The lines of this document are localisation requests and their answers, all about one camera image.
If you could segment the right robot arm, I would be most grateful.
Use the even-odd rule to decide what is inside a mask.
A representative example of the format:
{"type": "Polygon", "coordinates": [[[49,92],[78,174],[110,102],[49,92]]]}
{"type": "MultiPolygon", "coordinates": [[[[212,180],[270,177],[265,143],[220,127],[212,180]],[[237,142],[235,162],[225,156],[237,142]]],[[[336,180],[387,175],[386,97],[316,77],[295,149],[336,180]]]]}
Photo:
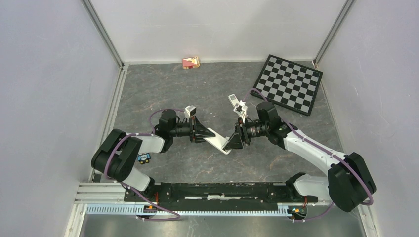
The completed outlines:
{"type": "Polygon", "coordinates": [[[256,120],[248,118],[243,100],[233,99],[231,104],[238,121],[234,133],[222,144],[223,150],[242,149],[250,145],[253,138],[266,137],[271,144],[297,154],[325,174],[324,177],[297,175],[285,188],[289,200],[299,201],[304,196],[327,198],[345,212],[351,212],[359,205],[373,205],[373,193],[377,188],[360,154],[338,152],[312,140],[283,120],[271,102],[257,105],[256,120]]]}

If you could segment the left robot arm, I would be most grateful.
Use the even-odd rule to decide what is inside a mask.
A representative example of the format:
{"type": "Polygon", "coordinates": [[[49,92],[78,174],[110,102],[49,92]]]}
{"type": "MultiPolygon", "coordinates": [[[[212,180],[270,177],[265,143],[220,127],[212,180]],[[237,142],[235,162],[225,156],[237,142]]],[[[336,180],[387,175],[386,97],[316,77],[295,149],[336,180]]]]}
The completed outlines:
{"type": "Polygon", "coordinates": [[[126,133],[113,129],[93,155],[91,167],[108,179],[136,189],[137,196],[143,201],[150,201],[155,196],[154,180],[134,166],[142,155],[166,152],[175,137],[188,137],[192,143],[216,137],[215,132],[199,122],[194,106],[184,110],[184,120],[180,120],[178,111],[161,110],[159,123],[151,133],[126,133]]]}

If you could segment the slim white remote control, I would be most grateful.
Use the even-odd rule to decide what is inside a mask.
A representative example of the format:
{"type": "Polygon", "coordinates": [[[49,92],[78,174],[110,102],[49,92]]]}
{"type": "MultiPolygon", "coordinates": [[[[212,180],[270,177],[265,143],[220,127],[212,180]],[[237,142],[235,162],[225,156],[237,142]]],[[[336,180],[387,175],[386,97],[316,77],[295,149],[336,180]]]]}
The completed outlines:
{"type": "Polygon", "coordinates": [[[239,104],[239,102],[240,102],[235,94],[229,95],[228,99],[229,99],[229,101],[230,101],[230,103],[232,104],[233,107],[236,106],[237,104],[239,104]]]}

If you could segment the white remote red buttons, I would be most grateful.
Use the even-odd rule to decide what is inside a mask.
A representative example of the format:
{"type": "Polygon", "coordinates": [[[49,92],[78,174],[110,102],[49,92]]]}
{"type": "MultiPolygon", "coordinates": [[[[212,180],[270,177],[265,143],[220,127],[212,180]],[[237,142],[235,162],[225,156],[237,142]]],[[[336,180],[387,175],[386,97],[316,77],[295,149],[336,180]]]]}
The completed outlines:
{"type": "Polygon", "coordinates": [[[227,142],[229,140],[229,137],[224,137],[224,136],[220,135],[219,133],[217,133],[216,131],[214,131],[211,128],[208,128],[208,130],[210,132],[212,132],[215,136],[204,138],[204,140],[207,141],[208,143],[210,143],[212,146],[217,148],[219,151],[221,151],[225,155],[230,154],[231,150],[224,150],[223,149],[224,146],[227,144],[227,142]]]}

